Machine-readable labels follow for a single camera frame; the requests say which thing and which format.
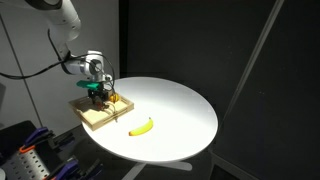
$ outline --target wire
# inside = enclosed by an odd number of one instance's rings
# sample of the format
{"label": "wire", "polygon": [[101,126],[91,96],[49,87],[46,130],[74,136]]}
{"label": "wire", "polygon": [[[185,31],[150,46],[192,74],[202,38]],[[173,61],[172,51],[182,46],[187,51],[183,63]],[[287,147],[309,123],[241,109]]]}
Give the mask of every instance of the wire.
{"label": "wire", "polygon": [[115,83],[115,73],[114,73],[114,68],[111,64],[111,62],[109,61],[109,59],[107,59],[103,54],[98,54],[98,53],[90,53],[90,54],[83,54],[83,55],[80,55],[80,56],[76,56],[76,57],[70,57],[70,59],[74,60],[74,59],[77,59],[77,58],[84,58],[88,55],[98,55],[98,56],[101,56],[103,58],[104,61],[106,61],[109,65],[110,65],[110,68],[111,68],[111,71],[112,71],[112,87],[114,88],[114,83]]}
{"label": "wire", "polygon": [[[96,68],[99,70],[99,72],[102,72],[105,76],[107,76],[107,74],[102,70],[100,69],[99,67],[97,67],[97,65],[95,63],[92,63],[92,62],[88,62],[88,61],[85,61],[86,63],[88,63],[91,67],[93,68]],[[114,79],[113,79],[113,83],[110,81],[110,84],[106,84],[108,86],[111,87],[111,89],[106,89],[107,91],[111,91],[112,90],[112,94],[115,94],[115,90],[114,90]]]}
{"label": "wire", "polygon": [[53,67],[55,67],[55,66],[57,66],[57,65],[59,65],[59,64],[65,63],[66,61],[68,61],[68,60],[64,60],[64,61],[59,61],[59,62],[53,63],[53,64],[51,64],[50,66],[48,66],[48,67],[40,70],[40,71],[37,72],[37,73],[32,74],[32,75],[27,75],[27,76],[15,76],[15,75],[9,75],[9,74],[5,74],[5,73],[1,73],[1,72],[0,72],[0,75],[3,76],[3,77],[6,77],[6,78],[8,78],[8,79],[13,79],[13,80],[27,79],[27,78],[31,78],[31,77],[37,76],[37,75],[39,75],[39,74],[42,74],[42,73],[48,71],[49,69],[51,69],[51,68],[53,68]]}
{"label": "wire", "polygon": [[62,59],[61,59],[61,57],[60,57],[60,55],[59,55],[59,53],[58,53],[58,50],[57,50],[57,48],[54,46],[53,41],[52,41],[52,39],[51,39],[50,29],[48,29],[48,31],[47,31],[47,36],[48,36],[48,39],[49,39],[49,41],[50,41],[50,44],[51,44],[54,52],[56,53],[56,55],[57,55],[57,57],[58,57],[58,60],[59,60],[59,61],[62,61]]}

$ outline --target white table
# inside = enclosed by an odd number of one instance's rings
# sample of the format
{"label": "white table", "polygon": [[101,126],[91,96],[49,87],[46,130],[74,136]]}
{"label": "white table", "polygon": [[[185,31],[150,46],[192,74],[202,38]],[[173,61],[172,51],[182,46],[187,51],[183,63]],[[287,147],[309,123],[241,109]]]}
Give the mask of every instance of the white table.
{"label": "white table", "polygon": [[[217,132],[217,116],[207,100],[186,86],[158,78],[119,79],[115,90],[132,101],[134,109],[95,131],[82,124],[105,150],[137,162],[123,179],[134,179],[146,164],[192,170],[181,160],[205,149]],[[154,121],[149,132],[128,135],[149,117]]]}

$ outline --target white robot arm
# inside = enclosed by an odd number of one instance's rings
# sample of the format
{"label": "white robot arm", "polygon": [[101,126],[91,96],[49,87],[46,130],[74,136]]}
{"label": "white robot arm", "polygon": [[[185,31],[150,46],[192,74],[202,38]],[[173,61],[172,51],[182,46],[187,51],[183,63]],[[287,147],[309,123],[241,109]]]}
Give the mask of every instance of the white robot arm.
{"label": "white robot arm", "polygon": [[81,22],[70,0],[0,0],[0,2],[21,8],[34,9],[46,19],[49,27],[48,35],[63,70],[68,74],[83,74],[91,82],[100,83],[103,88],[89,90],[89,97],[99,96],[102,100],[108,98],[104,91],[104,83],[111,82],[112,76],[104,73],[103,55],[101,52],[88,51],[81,58],[74,58],[67,46],[68,41],[78,37]]}

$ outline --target yellow banana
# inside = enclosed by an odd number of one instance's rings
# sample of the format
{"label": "yellow banana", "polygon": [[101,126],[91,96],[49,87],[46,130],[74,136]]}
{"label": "yellow banana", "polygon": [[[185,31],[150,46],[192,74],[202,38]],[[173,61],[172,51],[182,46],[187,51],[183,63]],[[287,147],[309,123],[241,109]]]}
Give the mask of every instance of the yellow banana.
{"label": "yellow banana", "polygon": [[149,121],[143,126],[138,127],[137,129],[131,130],[129,136],[138,136],[148,132],[153,127],[153,120],[149,118]]}

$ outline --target dark background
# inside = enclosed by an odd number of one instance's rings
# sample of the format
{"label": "dark background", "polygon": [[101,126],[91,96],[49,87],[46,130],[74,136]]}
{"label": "dark background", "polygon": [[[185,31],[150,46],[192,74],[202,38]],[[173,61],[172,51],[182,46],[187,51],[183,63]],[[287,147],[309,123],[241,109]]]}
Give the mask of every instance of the dark background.
{"label": "dark background", "polygon": [[[121,77],[182,83],[221,124],[274,3],[120,0]],[[319,30],[320,1],[285,1],[215,154],[259,179],[320,179]]]}

